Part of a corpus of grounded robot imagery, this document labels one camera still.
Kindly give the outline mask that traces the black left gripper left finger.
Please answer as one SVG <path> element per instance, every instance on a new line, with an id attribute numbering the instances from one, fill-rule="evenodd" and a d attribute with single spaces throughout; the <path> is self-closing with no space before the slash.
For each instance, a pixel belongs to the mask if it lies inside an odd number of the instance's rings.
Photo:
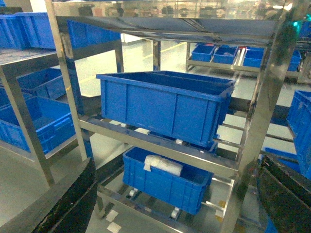
<path id="1" fill-rule="evenodd" d="M 87 158 L 43 196 L 1 226 L 2 233 L 84 233 L 97 199 L 95 164 Z"/>

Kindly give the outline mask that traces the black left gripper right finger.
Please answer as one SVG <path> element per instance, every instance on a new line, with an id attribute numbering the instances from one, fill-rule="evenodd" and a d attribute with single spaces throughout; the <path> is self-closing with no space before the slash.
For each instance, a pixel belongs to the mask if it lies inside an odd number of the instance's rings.
<path id="1" fill-rule="evenodd" d="M 258 174 L 259 199 L 279 233 L 311 231 L 311 180 L 264 155 Z"/>

